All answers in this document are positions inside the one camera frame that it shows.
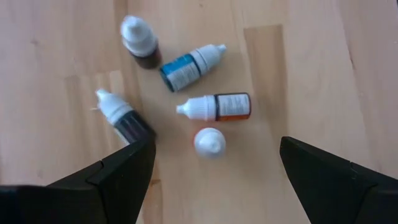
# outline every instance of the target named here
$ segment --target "wooden table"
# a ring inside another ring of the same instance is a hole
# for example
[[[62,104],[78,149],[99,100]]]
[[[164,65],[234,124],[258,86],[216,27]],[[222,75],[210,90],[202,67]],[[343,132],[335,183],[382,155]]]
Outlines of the wooden table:
[[[222,63],[181,93],[121,45],[126,14],[159,36],[164,61],[226,44]],[[117,151],[96,106],[120,93],[159,134],[140,223],[308,223],[279,158],[291,135],[398,178],[395,0],[0,1],[0,181],[49,184]],[[252,116],[193,122],[190,96],[246,91]],[[224,157],[198,157],[214,126]]]

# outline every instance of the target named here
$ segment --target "black plastic object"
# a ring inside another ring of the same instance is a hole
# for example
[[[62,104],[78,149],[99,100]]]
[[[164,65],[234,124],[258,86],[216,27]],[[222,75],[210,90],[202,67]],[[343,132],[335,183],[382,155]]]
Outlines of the black plastic object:
[[[398,223],[398,180],[291,137],[280,156],[312,224]]]
[[[137,141],[46,187],[1,186],[0,223],[135,223],[155,152]]]

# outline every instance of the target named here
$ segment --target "brown bottle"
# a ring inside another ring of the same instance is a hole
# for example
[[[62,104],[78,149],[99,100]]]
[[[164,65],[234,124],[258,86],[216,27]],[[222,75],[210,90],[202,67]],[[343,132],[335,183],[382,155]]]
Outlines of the brown bottle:
[[[157,68],[162,55],[157,37],[148,24],[139,17],[126,16],[121,24],[123,45],[130,51],[139,66]]]

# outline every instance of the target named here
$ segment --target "bottle label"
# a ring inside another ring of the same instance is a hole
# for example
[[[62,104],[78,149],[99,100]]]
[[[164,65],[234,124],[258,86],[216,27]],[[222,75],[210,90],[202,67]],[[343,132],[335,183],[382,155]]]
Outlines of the bottle label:
[[[161,70],[166,75],[174,91],[179,91],[200,78],[200,71],[190,54],[186,54],[164,65]]]
[[[248,94],[217,95],[217,98],[219,121],[249,118],[251,105]]]

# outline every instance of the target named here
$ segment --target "paint bottle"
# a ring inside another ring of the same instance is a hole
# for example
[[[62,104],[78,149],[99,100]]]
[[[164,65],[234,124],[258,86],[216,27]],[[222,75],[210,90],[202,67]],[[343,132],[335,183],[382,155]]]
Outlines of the paint bottle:
[[[178,114],[190,119],[205,121],[236,121],[248,119],[251,114],[251,101],[247,93],[228,93],[190,98],[177,106]]]
[[[156,68],[162,61],[157,37],[140,17],[126,16],[120,33],[123,45],[130,51],[139,66]]]
[[[225,152],[225,137],[215,128],[203,128],[195,135],[193,141],[196,152],[203,157],[216,158]]]
[[[217,65],[225,51],[226,47],[223,44],[200,47],[163,65],[160,75],[170,91],[179,91]]]
[[[155,131],[120,96],[104,89],[97,90],[96,95],[97,107],[126,144],[155,138]]]

